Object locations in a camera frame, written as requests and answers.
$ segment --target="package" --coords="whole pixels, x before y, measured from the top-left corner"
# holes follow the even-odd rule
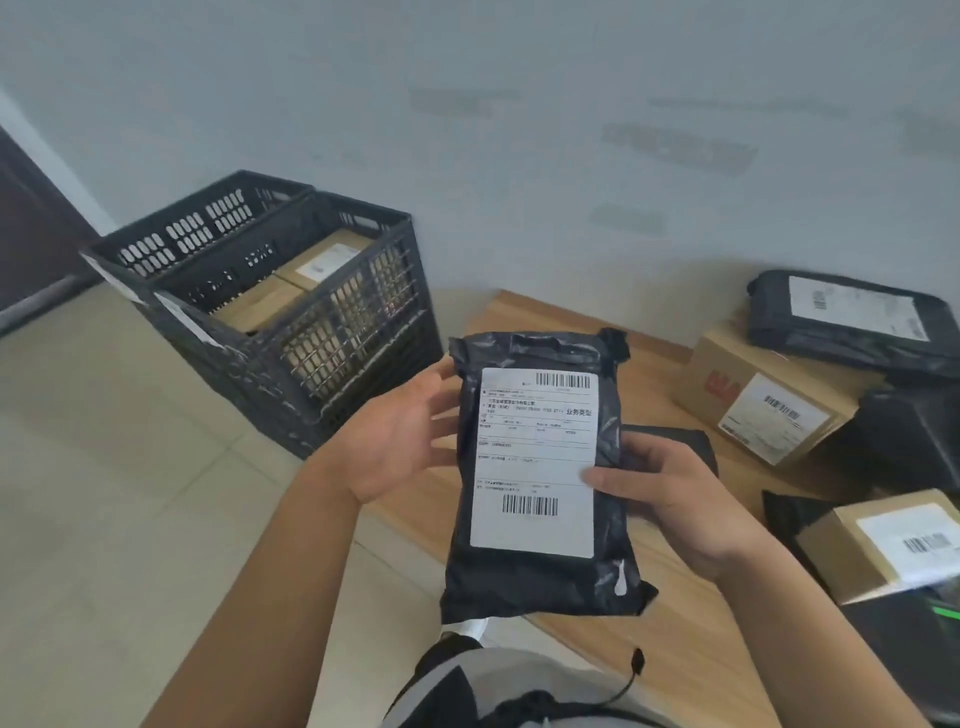
[[[244,333],[257,333],[303,295],[297,286],[268,276],[214,312],[213,317]]]
[[[304,291],[313,290],[371,243],[368,237],[341,228],[280,266],[276,275]]]
[[[960,511],[941,491],[834,508],[797,537],[838,604],[960,574]]]
[[[770,532],[815,579],[816,567],[797,545],[797,535],[836,507],[817,498],[763,491],[763,515]],[[879,596],[842,607],[846,617],[927,719],[960,725],[960,642],[944,639],[927,590]]]
[[[802,271],[761,273],[751,295],[752,344],[851,367],[960,377],[960,328],[934,296]]]
[[[701,337],[674,401],[770,465],[789,465],[856,413],[883,376],[751,346],[745,309]]]
[[[620,460],[624,333],[481,333],[450,339],[450,353],[463,490],[442,622],[638,615],[657,590],[640,579],[625,504],[580,479]]]
[[[886,484],[960,494],[960,384],[871,390],[853,422]]]

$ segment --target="white sticker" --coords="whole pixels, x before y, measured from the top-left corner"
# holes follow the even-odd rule
[[[960,574],[960,523],[939,503],[857,519],[856,524],[890,562],[904,588]]]
[[[756,374],[719,427],[771,465],[777,465],[828,418],[827,412]]]
[[[317,283],[323,283],[358,255],[360,251],[355,248],[343,243],[334,243],[309,262],[301,265],[297,272]]]
[[[597,375],[484,369],[470,545],[593,557]]]
[[[176,302],[172,301],[171,299],[168,299],[162,293],[157,293],[156,299],[163,304],[164,308],[166,308],[168,311],[170,311],[170,313],[174,315],[175,319],[177,319],[181,324],[186,326],[187,329],[189,329],[190,333],[192,333],[198,339],[203,341],[205,344],[210,344],[212,346],[215,346],[217,349],[223,348],[221,344],[217,343],[216,339],[214,339],[212,336],[210,336],[210,334],[208,334],[200,326],[198,326],[197,322],[191,319],[187,315],[186,311],[180,308],[176,304]]]
[[[143,303],[142,301],[140,301],[140,297],[136,295],[136,291],[130,288],[122,280],[115,278],[114,276],[109,274],[107,271],[105,271],[103,266],[101,266],[100,263],[98,263],[92,257],[90,257],[89,255],[84,255],[83,253],[80,253],[80,256],[87,262],[87,264],[89,264],[89,266],[93,270],[95,270],[97,273],[103,276],[104,280],[107,283],[109,283],[111,286],[116,288],[120,292],[120,295],[123,296],[125,299],[129,301],[133,301],[134,303]]]
[[[930,340],[917,306],[909,296],[796,276],[790,276],[789,285],[790,311],[794,316],[912,341]]]

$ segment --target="cardboard box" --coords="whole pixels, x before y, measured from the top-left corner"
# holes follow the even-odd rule
[[[214,312],[214,318],[244,333],[266,327],[280,311],[303,295],[297,286],[269,276]]]
[[[797,543],[849,604],[960,574],[960,511],[937,490],[869,500],[835,508]]]
[[[847,423],[883,375],[751,346],[747,309],[701,337],[673,399],[770,465],[789,465]]]
[[[313,290],[372,242],[368,237],[346,228],[337,230],[280,266],[274,275],[304,291]]]

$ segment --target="black plastic crate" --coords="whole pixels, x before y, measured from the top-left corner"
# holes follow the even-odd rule
[[[372,243],[254,335],[211,314],[340,228]],[[362,404],[437,361],[443,348],[410,215],[311,192],[156,280],[139,306],[210,386],[303,457]],[[216,341],[204,343],[161,306]]]
[[[240,170],[107,235],[90,249],[134,290],[217,241],[264,219],[313,187]]]

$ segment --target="right hand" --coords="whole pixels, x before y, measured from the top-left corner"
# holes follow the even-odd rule
[[[624,432],[621,442],[654,472],[589,468],[584,482],[650,505],[667,542],[698,576],[716,582],[773,540],[689,446],[638,432]]]

